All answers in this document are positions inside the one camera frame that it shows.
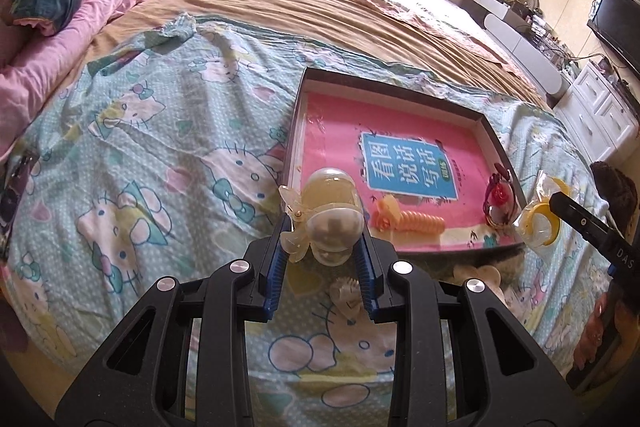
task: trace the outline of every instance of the black television screen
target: black television screen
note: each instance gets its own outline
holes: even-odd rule
[[[595,0],[587,26],[640,76],[640,4]]]

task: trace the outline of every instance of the blue label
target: blue label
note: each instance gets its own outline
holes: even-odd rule
[[[367,185],[393,194],[457,200],[447,155],[418,140],[362,133]]]

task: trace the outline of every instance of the pink book cover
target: pink book cover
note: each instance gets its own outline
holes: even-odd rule
[[[491,141],[479,121],[416,103],[411,108],[371,92],[358,95],[351,87],[321,82],[307,82],[306,87],[299,93],[294,122],[290,184],[296,189],[320,168],[347,172],[362,199],[371,235],[402,253],[493,250],[521,242],[513,231],[497,231],[486,223],[485,190],[498,153],[506,155],[495,150],[497,139]],[[370,216],[386,194],[398,199],[401,210],[444,218],[445,232],[435,236],[376,229]]]

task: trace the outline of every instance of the silver screw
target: silver screw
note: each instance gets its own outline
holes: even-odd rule
[[[249,270],[249,263],[244,259],[238,259],[229,265],[229,270],[233,273],[244,273]]]
[[[469,279],[466,282],[466,287],[473,293],[481,293],[484,291],[484,283],[479,279]]]
[[[407,261],[396,261],[393,265],[393,269],[396,273],[406,275],[408,273],[411,273],[414,267],[411,266],[411,264],[407,263]]]
[[[162,279],[158,281],[158,284],[156,284],[156,287],[161,292],[173,290],[175,288],[175,279],[172,279],[171,277],[162,277]]]

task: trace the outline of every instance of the plastic wrapper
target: plastic wrapper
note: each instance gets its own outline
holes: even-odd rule
[[[543,259],[551,256],[553,244],[558,239],[562,227],[561,219],[549,208],[549,199],[556,192],[564,192],[575,199],[578,191],[561,179],[544,171],[538,173],[534,197],[524,208],[514,223],[524,243]]]

